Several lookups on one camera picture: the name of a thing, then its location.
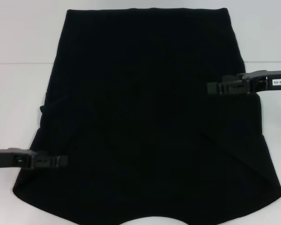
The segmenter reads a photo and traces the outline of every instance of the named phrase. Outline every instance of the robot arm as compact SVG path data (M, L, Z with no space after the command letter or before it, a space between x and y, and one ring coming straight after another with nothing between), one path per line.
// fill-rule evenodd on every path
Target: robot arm
M67 156L48 156L45 151L35 152L17 148L0 150L0 168L59 168L66 165Z
M208 94L246 94L264 90L281 90L281 71L260 70L226 75L222 82L207 83Z

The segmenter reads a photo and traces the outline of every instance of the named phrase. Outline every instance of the white surface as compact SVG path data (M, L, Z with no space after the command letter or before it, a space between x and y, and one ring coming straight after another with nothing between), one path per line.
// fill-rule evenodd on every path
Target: white surface
M0 0L0 148L28 148L38 128L66 10L227 7L248 72L281 70L281 0ZM260 93L263 132L281 182L281 91ZM0 225L70 225L11 192L18 169L0 169ZM182 225L143 218L125 225ZM281 199L228 225L281 225Z

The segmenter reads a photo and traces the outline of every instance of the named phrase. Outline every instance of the white wall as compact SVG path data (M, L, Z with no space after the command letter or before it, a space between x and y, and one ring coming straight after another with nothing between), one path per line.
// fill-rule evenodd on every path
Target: white wall
M228 8L247 71L281 70L281 0L0 0L0 148L28 148L67 9ZM281 91L260 93L263 130L281 181ZM0 169L0 225L69 225L13 196L18 169ZM179 225L150 218L133 225ZM281 225L281 199L229 225Z

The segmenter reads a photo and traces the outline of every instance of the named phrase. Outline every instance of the black skirt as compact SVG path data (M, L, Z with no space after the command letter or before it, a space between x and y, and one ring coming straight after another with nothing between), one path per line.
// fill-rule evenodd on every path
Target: black skirt
M215 225L281 197L257 94L208 96L245 72L227 9L69 10L14 193L80 225L150 216Z

